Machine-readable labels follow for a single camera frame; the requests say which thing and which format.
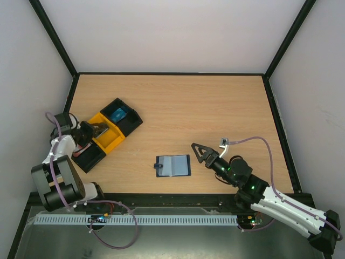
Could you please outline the blue leather card holder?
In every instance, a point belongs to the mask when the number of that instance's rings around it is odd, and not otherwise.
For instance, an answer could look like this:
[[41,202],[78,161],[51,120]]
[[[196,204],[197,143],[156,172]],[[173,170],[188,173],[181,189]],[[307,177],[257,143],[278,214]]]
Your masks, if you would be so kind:
[[191,176],[190,155],[157,156],[154,169],[157,178]]

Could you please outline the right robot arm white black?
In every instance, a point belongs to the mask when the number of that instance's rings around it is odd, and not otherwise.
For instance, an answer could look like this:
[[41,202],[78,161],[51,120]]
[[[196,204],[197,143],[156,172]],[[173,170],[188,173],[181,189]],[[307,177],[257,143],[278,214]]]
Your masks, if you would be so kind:
[[337,212],[324,212],[283,194],[272,182],[255,176],[241,156],[226,161],[222,153],[211,147],[193,143],[191,148],[199,163],[213,170],[221,182],[238,189],[234,200],[239,210],[264,213],[306,237],[315,249],[324,254],[334,253],[337,242],[343,239]]

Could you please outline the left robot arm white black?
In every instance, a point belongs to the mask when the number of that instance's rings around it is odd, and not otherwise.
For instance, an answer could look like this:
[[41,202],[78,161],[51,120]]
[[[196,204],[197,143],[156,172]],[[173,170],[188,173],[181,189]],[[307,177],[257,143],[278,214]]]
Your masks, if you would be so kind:
[[49,212],[63,207],[71,210],[78,204],[87,205],[90,200],[103,198],[99,184],[84,183],[72,163],[72,157],[91,143],[98,126],[79,122],[68,112],[46,112],[45,117],[54,125],[51,147],[44,161],[31,169],[44,208]]

